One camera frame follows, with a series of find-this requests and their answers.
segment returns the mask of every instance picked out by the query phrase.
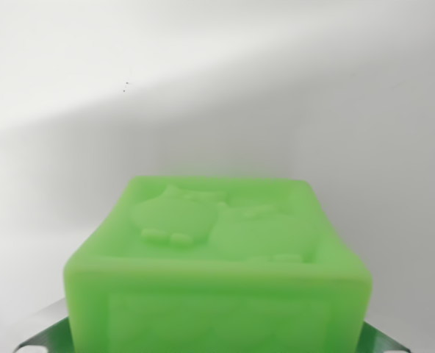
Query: green soap bar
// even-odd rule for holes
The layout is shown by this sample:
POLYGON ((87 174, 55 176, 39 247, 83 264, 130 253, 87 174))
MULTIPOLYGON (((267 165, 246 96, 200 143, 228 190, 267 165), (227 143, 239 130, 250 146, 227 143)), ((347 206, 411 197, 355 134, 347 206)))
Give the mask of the green soap bar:
POLYGON ((352 353, 371 276, 305 182, 139 176, 65 292, 78 353, 352 353))

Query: soap top surface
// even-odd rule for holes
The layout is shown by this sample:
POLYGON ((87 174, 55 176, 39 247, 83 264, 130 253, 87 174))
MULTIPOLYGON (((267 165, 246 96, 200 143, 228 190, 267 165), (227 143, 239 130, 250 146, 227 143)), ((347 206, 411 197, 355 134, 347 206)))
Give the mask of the soap top surface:
POLYGON ((138 176, 76 257, 364 268, 309 184, 291 179, 138 176))

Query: white backdrop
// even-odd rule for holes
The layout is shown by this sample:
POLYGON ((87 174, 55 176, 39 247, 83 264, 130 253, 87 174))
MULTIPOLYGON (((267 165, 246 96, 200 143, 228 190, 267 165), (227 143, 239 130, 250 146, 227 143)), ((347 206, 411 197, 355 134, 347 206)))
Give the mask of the white backdrop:
POLYGON ((435 0, 0 1, 0 329, 170 173, 309 181, 371 321, 435 349, 435 0))

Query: soap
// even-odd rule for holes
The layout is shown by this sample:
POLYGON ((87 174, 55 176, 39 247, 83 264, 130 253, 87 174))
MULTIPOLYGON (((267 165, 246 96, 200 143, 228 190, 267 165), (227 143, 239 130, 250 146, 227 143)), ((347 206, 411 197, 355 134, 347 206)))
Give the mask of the soap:
POLYGON ((64 270, 78 353, 354 353, 372 279, 291 179, 138 176, 64 270))

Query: white wall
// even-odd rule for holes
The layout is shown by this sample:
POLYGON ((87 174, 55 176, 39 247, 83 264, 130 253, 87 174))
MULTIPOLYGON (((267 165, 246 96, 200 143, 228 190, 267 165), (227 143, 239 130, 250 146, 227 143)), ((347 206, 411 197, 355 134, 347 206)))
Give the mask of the white wall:
POLYGON ((435 1, 0 1, 0 329, 152 173, 308 180, 435 347, 435 1))

